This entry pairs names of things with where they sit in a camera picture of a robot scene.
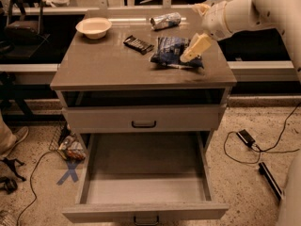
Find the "bowl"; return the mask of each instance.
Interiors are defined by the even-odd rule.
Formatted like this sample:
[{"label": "bowl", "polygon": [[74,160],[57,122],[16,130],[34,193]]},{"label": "bowl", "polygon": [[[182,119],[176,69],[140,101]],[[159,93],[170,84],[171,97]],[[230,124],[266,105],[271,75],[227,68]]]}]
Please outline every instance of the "bowl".
[{"label": "bowl", "polygon": [[111,26],[112,23],[105,18],[89,18],[79,22],[75,28],[89,39],[97,40],[104,37]]}]

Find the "cabinet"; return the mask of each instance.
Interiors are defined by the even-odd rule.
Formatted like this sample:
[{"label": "cabinet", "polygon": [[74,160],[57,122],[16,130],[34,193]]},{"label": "cabinet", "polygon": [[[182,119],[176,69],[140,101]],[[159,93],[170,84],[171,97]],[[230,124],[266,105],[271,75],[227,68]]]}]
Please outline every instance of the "cabinet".
[{"label": "cabinet", "polygon": [[[178,11],[180,26],[151,31],[150,18]],[[192,38],[200,18],[190,8],[108,9],[88,17],[113,23],[105,38],[76,34],[51,83],[71,129],[87,147],[72,222],[218,219],[206,152],[236,80],[217,43],[204,69],[157,67],[123,45],[129,36]]]}]

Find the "silver can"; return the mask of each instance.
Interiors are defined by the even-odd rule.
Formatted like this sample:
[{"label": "silver can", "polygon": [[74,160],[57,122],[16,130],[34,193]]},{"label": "silver can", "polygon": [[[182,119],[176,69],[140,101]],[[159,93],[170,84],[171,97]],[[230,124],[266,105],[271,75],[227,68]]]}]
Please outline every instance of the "silver can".
[{"label": "silver can", "polygon": [[153,30],[164,29],[171,26],[179,25],[181,15],[179,12],[168,13],[150,19],[151,28]]}]

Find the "drawer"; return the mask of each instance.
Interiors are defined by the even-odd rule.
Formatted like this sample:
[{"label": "drawer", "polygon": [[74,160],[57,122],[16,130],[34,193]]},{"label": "drawer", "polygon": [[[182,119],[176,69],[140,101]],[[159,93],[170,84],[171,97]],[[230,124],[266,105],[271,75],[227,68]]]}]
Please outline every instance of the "drawer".
[{"label": "drawer", "polygon": [[219,219],[228,210],[214,202],[203,145],[197,132],[94,134],[73,223]]},{"label": "drawer", "polygon": [[74,132],[159,132],[217,129],[225,112],[221,105],[125,106],[64,108]]}]

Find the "wire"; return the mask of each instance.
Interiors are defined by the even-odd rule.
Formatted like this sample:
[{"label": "wire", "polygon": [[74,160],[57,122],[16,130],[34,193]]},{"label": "wire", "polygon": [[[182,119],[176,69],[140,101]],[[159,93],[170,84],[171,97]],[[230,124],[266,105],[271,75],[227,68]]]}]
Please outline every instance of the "wire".
[{"label": "wire", "polygon": [[25,209],[20,213],[20,215],[18,216],[18,219],[17,219],[17,224],[16,224],[16,226],[19,226],[19,220],[20,220],[20,217],[21,217],[21,215],[36,201],[36,199],[38,198],[38,196],[37,196],[37,194],[36,194],[36,192],[35,192],[35,190],[34,190],[34,188],[33,188],[33,185],[32,185],[32,176],[33,176],[33,174],[34,174],[34,172],[35,172],[35,170],[37,169],[37,167],[38,167],[38,165],[39,165],[39,163],[40,163],[40,160],[46,155],[46,154],[48,154],[48,153],[53,153],[53,151],[48,151],[48,152],[46,152],[46,153],[44,153],[41,157],[40,157],[40,159],[39,159],[39,161],[37,162],[37,164],[36,164],[36,166],[34,167],[34,169],[33,169],[33,171],[31,172],[31,175],[30,175],[30,188],[31,188],[31,191],[32,191],[32,193],[34,194],[34,196],[35,196],[35,198],[34,198],[34,200],[31,202],[31,203],[29,203],[26,207],[25,207]]},{"label": "wire", "polygon": [[229,155],[229,154],[227,153],[227,150],[226,150],[226,144],[227,144],[227,141],[228,141],[228,139],[229,139],[229,136],[230,136],[231,134],[234,134],[234,133],[236,134],[236,133],[237,133],[237,132],[234,132],[234,131],[229,132],[229,133],[227,134],[227,137],[226,137],[225,141],[224,141],[224,153],[225,153],[225,155],[226,155],[227,157],[229,157],[230,159],[232,159],[232,160],[238,162],[238,163],[242,163],[242,164],[257,164],[257,163],[260,161],[260,159],[261,159],[261,154],[262,154],[262,153],[295,153],[295,152],[298,152],[300,149],[288,150],[288,151],[283,151],[283,152],[281,152],[281,151],[273,151],[273,152],[269,152],[269,151],[272,150],[272,149],[274,149],[274,148],[276,148],[276,146],[279,144],[279,142],[280,142],[280,140],[281,140],[281,138],[282,138],[282,135],[283,135],[283,133],[284,133],[284,131],[285,131],[285,129],[286,129],[287,120],[291,117],[291,115],[294,113],[294,111],[295,111],[300,105],[301,105],[301,103],[299,103],[299,104],[293,109],[293,111],[289,114],[289,116],[284,120],[284,122],[283,122],[283,128],[282,128],[282,130],[281,130],[281,132],[280,132],[280,134],[279,134],[279,136],[278,136],[277,142],[274,144],[274,146],[272,146],[272,147],[270,147],[270,148],[268,148],[268,149],[265,149],[265,150],[261,149],[261,147],[260,147],[258,144],[253,144],[253,145],[250,147],[250,149],[251,149],[253,152],[259,154],[256,161],[254,161],[254,162],[241,161],[241,160],[238,160],[238,159],[232,157],[231,155]]}]

